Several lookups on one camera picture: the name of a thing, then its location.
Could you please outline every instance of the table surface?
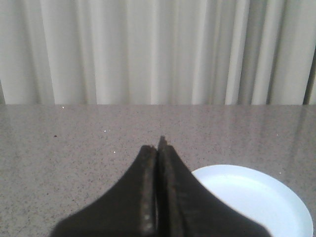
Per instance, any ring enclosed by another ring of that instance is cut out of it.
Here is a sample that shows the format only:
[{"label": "table surface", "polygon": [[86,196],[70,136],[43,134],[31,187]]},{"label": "table surface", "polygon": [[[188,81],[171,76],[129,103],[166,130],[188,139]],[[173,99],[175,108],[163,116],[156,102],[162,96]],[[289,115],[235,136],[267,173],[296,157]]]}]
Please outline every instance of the table surface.
[{"label": "table surface", "polygon": [[0,106],[0,236],[47,237],[164,135],[190,170],[236,164],[316,218],[316,106]]}]

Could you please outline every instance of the paper plate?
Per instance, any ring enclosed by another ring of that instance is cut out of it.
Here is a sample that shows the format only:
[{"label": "paper plate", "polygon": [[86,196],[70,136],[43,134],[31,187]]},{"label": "paper plate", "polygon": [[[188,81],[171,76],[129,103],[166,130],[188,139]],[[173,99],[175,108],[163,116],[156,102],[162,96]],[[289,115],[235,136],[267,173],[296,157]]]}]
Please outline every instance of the paper plate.
[{"label": "paper plate", "polygon": [[273,237],[313,236],[313,222],[306,206],[275,178],[225,164],[206,166],[193,174],[217,198],[265,226]]}]

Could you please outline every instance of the countertop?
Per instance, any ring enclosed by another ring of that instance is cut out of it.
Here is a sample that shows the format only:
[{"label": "countertop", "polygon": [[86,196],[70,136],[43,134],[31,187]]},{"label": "countertop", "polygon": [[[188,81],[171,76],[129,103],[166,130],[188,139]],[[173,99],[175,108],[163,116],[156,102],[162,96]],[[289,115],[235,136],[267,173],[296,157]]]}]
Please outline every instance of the countertop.
[{"label": "countertop", "polygon": [[315,220],[316,106],[1,105],[0,236],[49,236],[161,135],[190,170],[237,164],[277,178]]}]

